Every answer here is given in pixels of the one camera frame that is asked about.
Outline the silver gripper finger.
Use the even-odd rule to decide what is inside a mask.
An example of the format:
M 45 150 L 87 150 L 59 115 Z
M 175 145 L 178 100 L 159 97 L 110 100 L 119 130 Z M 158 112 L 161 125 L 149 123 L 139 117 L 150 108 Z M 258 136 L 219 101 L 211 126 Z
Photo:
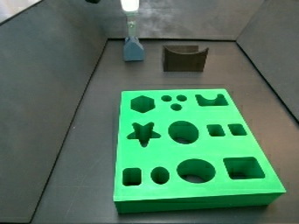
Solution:
M 129 13 L 127 14 L 127 29 L 129 29 L 129 36 L 137 36 L 137 14 Z

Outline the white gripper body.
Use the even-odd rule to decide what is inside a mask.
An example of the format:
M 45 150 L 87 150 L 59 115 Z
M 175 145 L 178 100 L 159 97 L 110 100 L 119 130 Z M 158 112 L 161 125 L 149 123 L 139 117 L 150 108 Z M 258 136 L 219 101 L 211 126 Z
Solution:
M 139 10 L 139 0 L 121 0 L 125 12 L 135 12 Z

